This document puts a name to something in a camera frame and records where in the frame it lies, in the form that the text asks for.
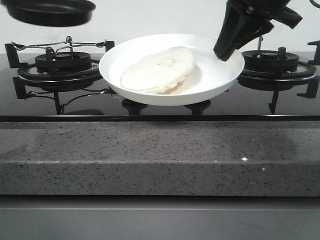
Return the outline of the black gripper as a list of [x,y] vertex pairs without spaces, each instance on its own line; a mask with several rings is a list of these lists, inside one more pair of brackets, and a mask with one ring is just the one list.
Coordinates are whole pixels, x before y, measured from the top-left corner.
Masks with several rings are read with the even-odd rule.
[[228,0],[213,48],[216,56],[227,61],[235,50],[269,33],[274,28],[271,20],[295,28],[303,17],[287,7],[288,3],[288,0]]

